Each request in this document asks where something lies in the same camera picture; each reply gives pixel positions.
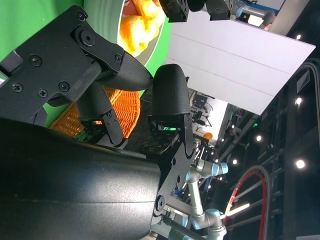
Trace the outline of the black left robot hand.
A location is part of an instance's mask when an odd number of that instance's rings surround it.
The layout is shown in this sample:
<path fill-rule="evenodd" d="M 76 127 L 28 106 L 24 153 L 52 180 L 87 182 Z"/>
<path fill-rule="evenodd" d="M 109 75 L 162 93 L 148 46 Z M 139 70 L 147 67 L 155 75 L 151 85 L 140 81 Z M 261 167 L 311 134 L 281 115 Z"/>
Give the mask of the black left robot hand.
<path fill-rule="evenodd" d="M 159 0 L 170 23 L 187 22 L 189 11 L 206 9 L 210 21 L 229 20 L 231 12 L 224 0 Z"/>

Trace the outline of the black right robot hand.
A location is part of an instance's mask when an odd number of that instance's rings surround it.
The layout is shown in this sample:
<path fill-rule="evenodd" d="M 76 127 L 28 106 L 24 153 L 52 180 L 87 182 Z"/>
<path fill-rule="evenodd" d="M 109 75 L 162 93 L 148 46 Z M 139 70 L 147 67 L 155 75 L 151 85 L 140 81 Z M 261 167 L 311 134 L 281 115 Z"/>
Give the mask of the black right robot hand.
<path fill-rule="evenodd" d="M 73 5 L 0 63 L 0 237 L 139 240 L 162 220 L 195 152 L 186 77 L 150 72 Z M 138 152 L 105 87 L 152 88 Z"/>

